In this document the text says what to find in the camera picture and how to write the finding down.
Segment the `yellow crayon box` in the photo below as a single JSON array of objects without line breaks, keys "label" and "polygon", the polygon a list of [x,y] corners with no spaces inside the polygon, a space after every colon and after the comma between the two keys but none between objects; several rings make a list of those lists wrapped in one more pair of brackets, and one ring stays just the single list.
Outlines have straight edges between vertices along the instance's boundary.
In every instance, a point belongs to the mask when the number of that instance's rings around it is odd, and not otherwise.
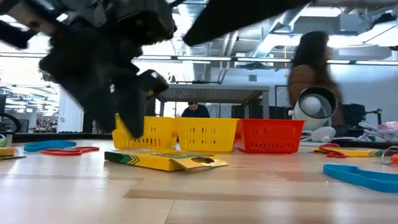
[{"label": "yellow crayon box", "polygon": [[105,152],[105,160],[169,172],[228,165],[217,156],[208,153],[175,150],[156,151],[154,149],[122,149],[108,151]]}]

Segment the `dark hair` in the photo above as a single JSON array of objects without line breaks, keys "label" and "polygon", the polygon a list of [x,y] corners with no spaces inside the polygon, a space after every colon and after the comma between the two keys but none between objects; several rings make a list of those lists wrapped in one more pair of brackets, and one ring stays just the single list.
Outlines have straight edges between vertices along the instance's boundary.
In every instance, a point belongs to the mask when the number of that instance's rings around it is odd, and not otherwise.
[{"label": "dark hair", "polygon": [[328,78],[325,58],[328,41],[328,34],[323,31],[313,31],[301,36],[292,60],[292,70],[299,65],[308,65],[315,71],[317,78]]}]

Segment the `woman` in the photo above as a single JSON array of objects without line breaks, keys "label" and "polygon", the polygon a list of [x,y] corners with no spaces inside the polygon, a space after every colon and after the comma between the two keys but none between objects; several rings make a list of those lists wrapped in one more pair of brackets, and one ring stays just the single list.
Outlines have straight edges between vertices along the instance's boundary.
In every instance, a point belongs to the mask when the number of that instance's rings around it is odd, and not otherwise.
[{"label": "woman", "polygon": [[338,110],[332,117],[332,125],[344,124],[341,92],[331,79],[327,61],[331,59],[331,49],[327,46],[328,34],[315,31],[304,34],[297,46],[293,66],[288,79],[290,104],[294,106],[300,93],[311,86],[322,86],[333,92],[338,100]]}]

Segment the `blue plastic object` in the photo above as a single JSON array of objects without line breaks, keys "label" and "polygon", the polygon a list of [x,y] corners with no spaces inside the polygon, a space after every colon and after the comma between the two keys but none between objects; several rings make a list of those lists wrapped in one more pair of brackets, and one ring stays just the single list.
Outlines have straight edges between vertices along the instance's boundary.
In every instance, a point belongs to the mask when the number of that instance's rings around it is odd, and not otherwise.
[{"label": "blue plastic object", "polygon": [[385,193],[398,193],[398,174],[362,170],[357,166],[323,165],[323,174],[338,180]]},{"label": "blue plastic object", "polygon": [[39,152],[46,149],[63,149],[66,147],[75,147],[73,141],[51,140],[25,144],[24,150],[27,152]]}]

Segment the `table surface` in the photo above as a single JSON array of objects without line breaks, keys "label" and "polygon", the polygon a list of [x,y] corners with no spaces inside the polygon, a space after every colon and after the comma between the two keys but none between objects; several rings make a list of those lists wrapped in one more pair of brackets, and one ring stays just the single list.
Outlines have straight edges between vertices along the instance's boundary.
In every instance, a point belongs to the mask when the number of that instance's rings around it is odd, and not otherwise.
[{"label": "table surface", "polygon": [[[78,141],[112,150],[111,141]],[[27,154],[0,162],[0,222],[8,223],[395,223],[398,194],[322,174],[327,163],[398,173],[380,158],[308,153],[220,157],[229,166],[164,172],[106,162],[103,152],[76,157]]]}]

